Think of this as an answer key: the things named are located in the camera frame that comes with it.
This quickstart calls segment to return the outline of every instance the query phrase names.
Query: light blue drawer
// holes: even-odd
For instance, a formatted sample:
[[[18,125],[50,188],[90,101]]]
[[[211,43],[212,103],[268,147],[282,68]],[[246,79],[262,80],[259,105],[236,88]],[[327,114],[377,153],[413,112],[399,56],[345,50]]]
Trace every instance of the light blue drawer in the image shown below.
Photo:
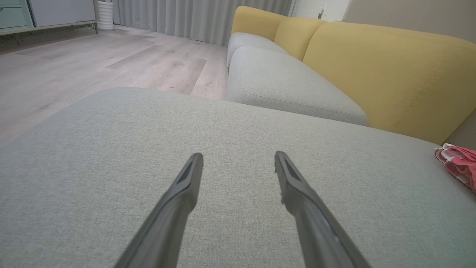
[[[0,0],[1,5],[21,5],[20,0]]]
[[[0,8],[0,29],[27,25],[22,8]]]

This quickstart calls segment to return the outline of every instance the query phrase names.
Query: red cloth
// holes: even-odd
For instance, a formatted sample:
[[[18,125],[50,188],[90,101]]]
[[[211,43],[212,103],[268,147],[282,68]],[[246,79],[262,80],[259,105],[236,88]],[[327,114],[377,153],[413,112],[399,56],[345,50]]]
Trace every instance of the red cloth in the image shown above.
[[[451,175],[476,192],[476,151],[444,144],[435,149],[435,157],[445,164]]]

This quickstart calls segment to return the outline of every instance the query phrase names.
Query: wooden floor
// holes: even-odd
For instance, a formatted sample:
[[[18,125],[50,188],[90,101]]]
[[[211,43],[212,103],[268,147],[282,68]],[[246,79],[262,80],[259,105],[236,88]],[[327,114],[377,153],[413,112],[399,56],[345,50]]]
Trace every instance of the wooden floor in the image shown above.
[[[24,37],[0,51],[0,146],[92,93],[134,86],[223,99],[226,47],[124,26]]]

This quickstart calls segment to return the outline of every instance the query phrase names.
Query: curtain fold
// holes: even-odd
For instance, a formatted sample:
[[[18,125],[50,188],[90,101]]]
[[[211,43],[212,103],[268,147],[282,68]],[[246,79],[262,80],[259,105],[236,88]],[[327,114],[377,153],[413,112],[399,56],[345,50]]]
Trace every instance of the curtain fold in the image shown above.
[[[238,6],[287,15],[292,0],[113,0],[115,24],[228,45]]]

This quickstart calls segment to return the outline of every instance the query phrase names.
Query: gray seat cushion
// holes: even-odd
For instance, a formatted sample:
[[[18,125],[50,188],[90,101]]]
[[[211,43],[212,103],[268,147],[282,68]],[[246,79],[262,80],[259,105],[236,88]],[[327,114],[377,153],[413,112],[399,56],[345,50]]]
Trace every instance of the gray seat cushion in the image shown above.
[[[112,267],[188,157],[204,155],[178,267],[303,267],[287,152],[373,267],[474,267],[476,202],[437,145],[136,88],[99,92],[0,149],[4,267]]]
[[[228,67],[230,67],[231,56],[233,55],[235,50],[241,46],[254,46],[287,54],[286,50],[282,49],[276,43],[267,38],[245,32],[235,32],[230,36],[230,40],[228,42]]]
[[[235,51],[226,100],[367,124],[357,103],[307,65],[292,56],[255,47]]]

